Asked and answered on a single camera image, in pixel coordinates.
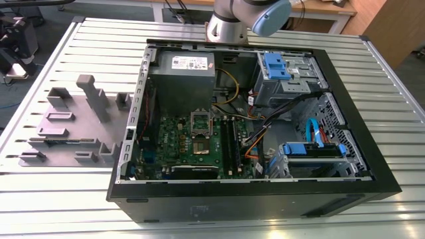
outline blue plastic clip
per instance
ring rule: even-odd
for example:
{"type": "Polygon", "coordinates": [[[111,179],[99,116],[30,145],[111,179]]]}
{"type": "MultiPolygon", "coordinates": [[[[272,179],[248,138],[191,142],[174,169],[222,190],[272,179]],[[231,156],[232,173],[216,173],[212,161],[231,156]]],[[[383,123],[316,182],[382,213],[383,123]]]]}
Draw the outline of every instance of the blue plastic clip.
{"type": "Polygon", "coordinates": [[[343,156],[346,156],[346,154],[347,154],[347,147],[346,147],[346,145],[340,143],[339,148],[340,148],[340,151],[342,151],[343,156]]]}
{"type": "Polygon", "coordinates": [[[314,125],[314,129],[315,129],[315,140],[316,140],[316,142],[319,144],[319,147],[323,148],[324,147],[324,143],[323,143],[322,137],[320,137],[319,122],[318,122],[318,119],[315,119],[315,118],[310,118],[307,120],[307,124],[306,124],[306,139],[307,139],[308,142],[312,141],[311,125],[314,125]]]}
{"type": "Polygon", "coordinates": [[[291,148],[288,144],[284,145],[284,153],[291,154],[291,148]]]}
{"type": "Polygon", "coordinates": [[[272,80],[291,80],[291,75],[287,72],[287,63],[278,53],[264,54],[264,64],[268,70],[268,78],[272,80]]]}
{"type": "Polygon", "coordinates": [[[290,143],[284,145],[287,155],[307,154],[306,145],[303,143],[290,143]]]}

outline wire bundle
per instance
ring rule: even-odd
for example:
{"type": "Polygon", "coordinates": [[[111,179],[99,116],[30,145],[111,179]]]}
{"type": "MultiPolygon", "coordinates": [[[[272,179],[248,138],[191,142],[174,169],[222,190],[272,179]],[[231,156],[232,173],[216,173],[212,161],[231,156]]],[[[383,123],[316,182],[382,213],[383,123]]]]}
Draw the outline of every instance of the wire bundle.
{"type": "Polygon", "coordinates": [[[276,119],[282,114],[291,111],[302,101],[304,101],[310,98],[318,98],[323,94],[324,94],[324,91],[316,91],[316,92],[312,92],[310,94],[300,95],[296,98],[294,98],[288,103],[283,104],[280,107],[278,107],[275,109],[275,111],[271,113],[271,115],[263,120],[262,126],[259,127],[258,131],[246,140],[246,142],[250,142],[255,138],[258,138],[256,141],[254,142],[251,148],[248,149],[248,151],[246,153],[247,158],[258,158],[256,156],[250,155],[250,153],[251,153],[254,147],[258,145],[259,141],[263,139],[266,132],[267,132],[270,126],[272,125],[272,120],[276,119]]]}
{"type": "MultiPolygon", "coordinates": [[[[170,11],[172,12],[172,14],[174,14],[175,17],[178,18],[178,20],[179,20],[182,23],[186,23],[186,19],[178,14],[178,11],[174,9],[174,7],[172,7],[171,3],[168,2],[168,0],[166,0],[166,3],[167,3],[167,5],[168,5],[168,7],[170,7],[170,11]]],[[[186,13],[186,15],[190,17],[191,24],[195,24],[194,18],[192,18],[191,14],[190,14],[190,10],[188,10],[188,8],[187,8],[187,5],[184,4],[184,2],[183,2],[182,0],[178,0],[178,3],[179,3],[179,5],[180,5],[180,7],[182,7],[182,9],[183,9],[183,11],[184,11],[184,13],[186,13]]]]}

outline black cable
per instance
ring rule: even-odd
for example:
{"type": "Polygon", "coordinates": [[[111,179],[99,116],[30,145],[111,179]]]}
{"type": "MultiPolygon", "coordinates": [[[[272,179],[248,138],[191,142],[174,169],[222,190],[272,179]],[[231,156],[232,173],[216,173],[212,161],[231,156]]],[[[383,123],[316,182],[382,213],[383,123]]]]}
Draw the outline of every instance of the black cable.
{"type": "Polygon", "coordinates": [[[231,112],[226,111],[220,106],[216,106],[215,107],[219,108],[219,110],[222,110],[224,113],[227,113],[228,115],[239,115],[239,116],[243,116],[242,114],[236,113],[236,114],[232,114],[231,112]]]}
{"type": "Polygon", "coordinates": [[[7,83],[7,82],[6,82],[6,77],[3,77],[3,82],[5,82],[5,85],[6,85],[7,87],[11,87],[11,86],[15,85],[15,83],[17,83],[14,79],[10,81],[10,83],[7,83]]]}
{"type": "Polygon", "coordinates": [[[298,96],[296,98],[294,98],[290,102],[283,104],[280,107],[278,107],[275,109],[275,111],[268,115],[268,117],[263,120],[262,126],[259,127],[256,133],[246,140],[246,142],[248,142],[248,141],[254,140],[256,137],[259,137],[264,133],[267,128],[271,126],[272,120],[275,118],[278,118],[282,114],[291,111],[302,101],[304,101],[310,98],[318,98],[326,92],[327,92],[327,89],[324,89],[323,91],[312,92],[310,94],[303,94],[303,95],[298,96]]]}
{"type": "Polygon", "coordinates": [[[292,30],[298,29],[299,26],[302,25],[303,21],[304,21],[304,16],[306,16],[306,3],[304,3],[303,0],[302,0],[302,7],[303,7],[303,9],[302,9],[302,15],[300,15],[300,17],[299,17],[298,24],[296,24],[296,26],[294,27],[292,30]]]}
{"type": "Polygon", "coordinates": [[[15,1],[0,3],[0,9],[9,7],[23,7],[23,6],[57,6],[66,5],[75,2],[75,0],[58,0],[58,1],[15,1]]]}
{"type": "Polygon", "coordinates": [[[168,0],[166,0],[166,2],[167,2],[167,5],[168,5],[168,7],[170,7],[170,11],[174,13],[175,17],[178,17],[178,12],[176,12],[176,10],[174,9],[171,3],[168,2],[168,0]]]}
{"type": "Polygon", "coordinates": [[[195,24],[194,18],[192,18],[191,14],[190,14],[190,10],[188,10],[188,8],[187,8],[186,3],[184,3],[182,0],[178,0],[178,2],[179,2],[179,5],[180,5],[182,9],[183,9],[184,12],[186,12],[186,15],[190,17],[191,24],[195,24]]]}
{"type": "Polygon", "coordinates": [[[232,107],[232,109],[235,110],[236,114],[239,114],[238,108],[235,107],[232,102],[230,102],[228,105],[232,107]]]}

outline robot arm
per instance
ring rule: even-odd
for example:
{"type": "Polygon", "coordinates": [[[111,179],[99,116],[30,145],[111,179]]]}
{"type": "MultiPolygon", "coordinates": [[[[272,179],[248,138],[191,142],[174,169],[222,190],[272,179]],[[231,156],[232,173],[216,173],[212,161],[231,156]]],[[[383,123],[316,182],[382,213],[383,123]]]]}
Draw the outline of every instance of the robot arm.
{"type": "Polygon", "coordinates": [[[259,36],[270,36],[286,24],[291,9],[290,0],[215,0],[208,40],[247,43],[247,27],[259,36]]]}

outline aluminum table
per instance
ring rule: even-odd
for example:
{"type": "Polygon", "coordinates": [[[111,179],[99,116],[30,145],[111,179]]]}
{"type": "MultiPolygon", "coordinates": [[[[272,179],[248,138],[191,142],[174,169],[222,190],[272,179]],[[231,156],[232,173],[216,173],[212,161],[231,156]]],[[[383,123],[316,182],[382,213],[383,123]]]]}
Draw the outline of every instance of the aluminum table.
{"type": "Polygon", "coordinates": [[[403,193],[331,218],[136,224],[106,201],[110,168],[21,167],[26,140],[50,106],[53,87],[97,78],[108,95],[132,92],[148,38],[206,40],[202,25],[108,19],[74,22],[0,137],[0,235],[37,238],[425,238],[425,114],[374,45],[358,36],[250,33],[252,44],[326,49],[403,193]]]}

